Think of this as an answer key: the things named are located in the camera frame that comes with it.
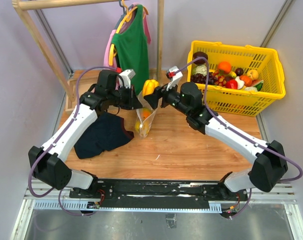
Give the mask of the yellow bell pepper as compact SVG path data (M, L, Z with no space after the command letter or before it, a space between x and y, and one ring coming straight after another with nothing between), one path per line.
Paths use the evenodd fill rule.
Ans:
M139 133L141 136L146 136L150 131L149 121L146 119L141 122L140 119L137 119L134 128L136 132Z
M159 87L160 83L156 81L155 79L148 79L145 81L142 89L142 96L151 95L155 88Z

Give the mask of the orange green mango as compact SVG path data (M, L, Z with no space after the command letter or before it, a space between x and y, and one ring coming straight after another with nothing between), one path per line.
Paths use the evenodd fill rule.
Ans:
M141 109L141 117L143 120L147 119L152 113L153 111L146 107Z

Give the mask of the clear dotted zip top bag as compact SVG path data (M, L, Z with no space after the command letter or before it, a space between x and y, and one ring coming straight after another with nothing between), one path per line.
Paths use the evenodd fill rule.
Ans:
M138 95L138 100L142 104L142 108L136 110L135 131L141 138L147 137L152 127L152 122L156 115L157 109L153 109L150 104L144 99L145 94L151 94L160 84L155 79L145 81L142 91Z

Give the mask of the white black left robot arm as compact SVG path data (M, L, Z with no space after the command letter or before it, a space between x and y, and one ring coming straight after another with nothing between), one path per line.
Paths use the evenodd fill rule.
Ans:
M134 76L133 69L106 67L100 71L95 84L85 93L77 95L77 104L62 127L42 146L33 146L29 150L29 189L32 188L32 178L36 178L52 189L79 188L88 198L98 194L95 176L71 169L65 161L83 133L110 106L123 110L142 108L131 83Z

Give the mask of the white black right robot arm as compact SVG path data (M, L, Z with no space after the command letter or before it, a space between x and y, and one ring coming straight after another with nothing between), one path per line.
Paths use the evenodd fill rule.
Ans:
M186 116L192 129L225 143L252 164L250 169L229 172L219 181L218 195L223 200L230 200L243 189L257 188L269 193L287 172L287 162L281 158L284 148L278 141L268 143L227 122L204 105L202 92L195 83L183 83L180 91L176 87L157 86L142 95L154 109L174 107Z

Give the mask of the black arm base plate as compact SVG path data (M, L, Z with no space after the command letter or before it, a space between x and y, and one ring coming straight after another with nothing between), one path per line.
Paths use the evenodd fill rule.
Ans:
M73 187L72 199L98 199L102 206L128 209L206 209L210 201L245 202L247 192L220 189L217 181L99 179L94 189Z

